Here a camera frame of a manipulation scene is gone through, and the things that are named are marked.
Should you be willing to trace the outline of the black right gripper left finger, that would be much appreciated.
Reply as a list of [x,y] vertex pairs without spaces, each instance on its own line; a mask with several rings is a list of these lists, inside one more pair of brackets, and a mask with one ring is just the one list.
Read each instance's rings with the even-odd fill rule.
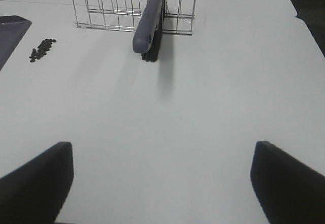
[[70,142],[58,142],[1,177],[1,223],[55,223],[74,179]]

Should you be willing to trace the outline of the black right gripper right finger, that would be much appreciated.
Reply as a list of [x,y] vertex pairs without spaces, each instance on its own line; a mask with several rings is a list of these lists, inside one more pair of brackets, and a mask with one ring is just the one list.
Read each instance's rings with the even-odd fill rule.
[[269,223],[324,223],[324,176],[274,144],[256,143],[250,179]]

